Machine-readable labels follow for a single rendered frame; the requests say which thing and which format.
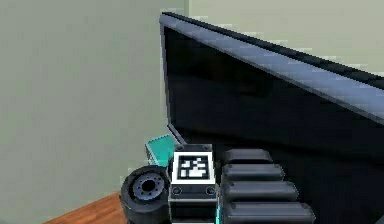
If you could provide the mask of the black television set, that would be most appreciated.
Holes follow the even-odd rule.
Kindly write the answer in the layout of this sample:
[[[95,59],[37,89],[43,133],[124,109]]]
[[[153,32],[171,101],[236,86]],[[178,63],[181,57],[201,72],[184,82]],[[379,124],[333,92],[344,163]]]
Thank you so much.
[[[268,152],[314,224],[384,224],[384,77],[176,13],[159,23],[181,141]]]

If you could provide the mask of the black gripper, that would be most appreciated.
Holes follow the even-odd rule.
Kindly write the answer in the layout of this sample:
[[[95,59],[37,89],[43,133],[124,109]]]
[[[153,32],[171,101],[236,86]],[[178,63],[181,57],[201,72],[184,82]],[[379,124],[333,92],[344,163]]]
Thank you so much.
[[[129,174],[120,194],[127,224],[168,224],[169,185],[162,166],[147,165]]]

